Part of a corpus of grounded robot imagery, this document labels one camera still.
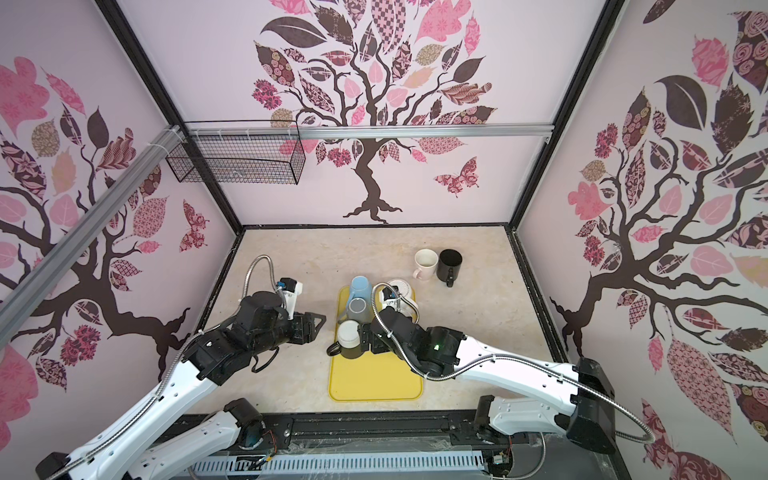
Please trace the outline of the pale pink mug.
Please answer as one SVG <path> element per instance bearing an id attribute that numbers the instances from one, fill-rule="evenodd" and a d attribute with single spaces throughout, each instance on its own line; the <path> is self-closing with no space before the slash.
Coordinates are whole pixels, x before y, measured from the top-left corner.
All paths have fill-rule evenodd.
<path id="1" fill-rule="evenodd" d="M 436 272 L 439 255 L 431 249 L 420 249 L 414 255 L 415 270 L 412 277 L 417 280 L 430 280 Z"/>

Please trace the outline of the black mug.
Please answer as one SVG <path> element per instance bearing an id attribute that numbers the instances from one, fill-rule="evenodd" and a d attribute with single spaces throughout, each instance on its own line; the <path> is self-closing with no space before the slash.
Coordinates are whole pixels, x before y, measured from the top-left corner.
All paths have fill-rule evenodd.
<path id="1" fill-rule="evenodd" d="M 458 278 L 463 263 L 462 254 L 454 249 L 444 249 L 438 256 L 437 278 L 448 288 L 452 288 Z"/>

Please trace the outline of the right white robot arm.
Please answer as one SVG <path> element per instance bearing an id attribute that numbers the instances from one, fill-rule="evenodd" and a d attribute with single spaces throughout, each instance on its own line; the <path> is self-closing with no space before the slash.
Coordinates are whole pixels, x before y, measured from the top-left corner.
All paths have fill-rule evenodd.
<path id="1" fill-rule="evenodd" d="M 486 395 L 478 403 L 479 427 L 499 434 L 556 433 L 600 454 L 617 450 L 614 389 L 602 366 L 531 359 L 491 347 L 447 327 L 423 328 L 386 307 L 359 329 L 363 347 L 392 352 L 427 381 L 471 380 L 514 393 Z"/>

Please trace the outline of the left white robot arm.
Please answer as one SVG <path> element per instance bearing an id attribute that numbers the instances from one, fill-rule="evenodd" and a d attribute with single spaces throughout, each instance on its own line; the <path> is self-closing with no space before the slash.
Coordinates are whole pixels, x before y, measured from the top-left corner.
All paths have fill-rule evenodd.
<path id="1" fill-rule="evenodd" d="M 170 479 L 209 455 L 239 442 L 261 443 L 265 425 L 246 400 L 228 403 L 174 438 L 159 437 L 200 400 L 283 344 L 313 342 L 327 321 L 296 313 L 292 292 L 260 291 L 236 312 L 190 338 L 161 382 L 112 425 L 70 453 L 54 452 L 35 468 L 40 479 Z"/>

